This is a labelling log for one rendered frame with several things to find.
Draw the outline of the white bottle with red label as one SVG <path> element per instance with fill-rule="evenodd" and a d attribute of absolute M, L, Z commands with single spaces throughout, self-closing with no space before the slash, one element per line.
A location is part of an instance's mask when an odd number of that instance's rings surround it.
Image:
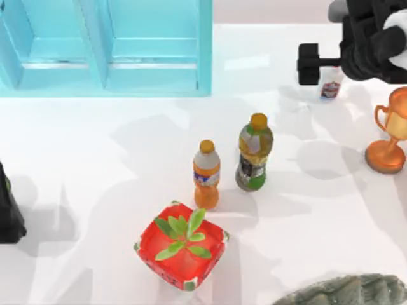
<path fill-rule="evenodd" d="M 340 91 L 344 73 L 340 66 L 323 67 L 319 84 L 319 98 L 333 100 Z"/>

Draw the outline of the pale grey rounded box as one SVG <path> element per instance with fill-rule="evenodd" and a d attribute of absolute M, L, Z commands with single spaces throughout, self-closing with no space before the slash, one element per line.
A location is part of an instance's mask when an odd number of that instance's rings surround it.
<path fill-rule="evenodd" d="M 328 7 L 328 20 L 333 23 L 341 23 L 348 15 L 347 0 L 332 0 Z"/>

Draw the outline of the bronze trophy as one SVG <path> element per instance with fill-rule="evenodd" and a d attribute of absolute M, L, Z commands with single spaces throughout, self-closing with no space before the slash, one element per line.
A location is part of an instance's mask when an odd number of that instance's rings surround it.
<path fill-rule="evenodd" d="M 376 172 L 398 173 L 407 159 L 398 146 L 400 141 L 407 140 L 407 86 L 397 88 L 389 95 L 388 106 L 376 106 L 374 119 L 390 139 L 370 143 L 365 151 L 366 162 Z"/>

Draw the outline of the green bottle with orange cap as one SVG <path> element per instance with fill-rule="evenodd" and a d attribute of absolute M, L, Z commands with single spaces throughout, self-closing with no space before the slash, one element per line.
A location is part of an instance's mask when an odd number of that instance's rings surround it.
<path fill-rule="evenodd" d="M 273 132 L 265 114 L 257 112 L 240 131 L 240 158 L 235 180 L 248 192 L 261 189 L 266 180 L 266 164 L 273 147 Z"/>

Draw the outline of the orange bottle with white label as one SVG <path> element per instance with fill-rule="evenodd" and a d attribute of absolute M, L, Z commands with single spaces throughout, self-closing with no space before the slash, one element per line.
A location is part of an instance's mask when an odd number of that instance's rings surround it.
<path fill-rule="evenodd" d="M 220 158 L 213 141 L 202 140 L 193 158 L 195 203 L 198 208 L 214 209 L 219 200 Z"/>

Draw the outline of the light blue rack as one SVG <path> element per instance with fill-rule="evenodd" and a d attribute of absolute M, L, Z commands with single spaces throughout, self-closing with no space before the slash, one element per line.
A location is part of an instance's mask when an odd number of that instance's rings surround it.
<path fill-rule="evenodd" d="M 0 97 L 200 97 L 213 0 L 0 0 Z"/>

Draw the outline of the red pot with green plant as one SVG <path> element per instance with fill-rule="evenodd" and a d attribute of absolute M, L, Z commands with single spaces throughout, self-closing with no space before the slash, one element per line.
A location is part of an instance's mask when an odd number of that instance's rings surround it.
<path fill-rule="evenodd" d="M 230 235 L 196 210 L 172 201 L 134 244 L 139 258 L 172 286 L 193 291 L 222 257 Z"/>

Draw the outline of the grey woven basket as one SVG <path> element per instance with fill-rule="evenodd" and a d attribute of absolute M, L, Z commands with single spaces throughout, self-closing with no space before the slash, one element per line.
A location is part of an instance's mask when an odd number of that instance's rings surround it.
<path fill-rule="evenodd" d="M 272 305 L 407 305 L 407 285 L 393 274 L 350 274 L 308 285 Z"/>

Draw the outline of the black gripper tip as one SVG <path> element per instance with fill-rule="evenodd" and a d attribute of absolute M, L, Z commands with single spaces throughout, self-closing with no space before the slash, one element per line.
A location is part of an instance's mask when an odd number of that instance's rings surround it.
<path fill-rule="evenodd" d="M 23 215 L 0 162 L 0 244 L 17 244 L 26 234 Z"/>

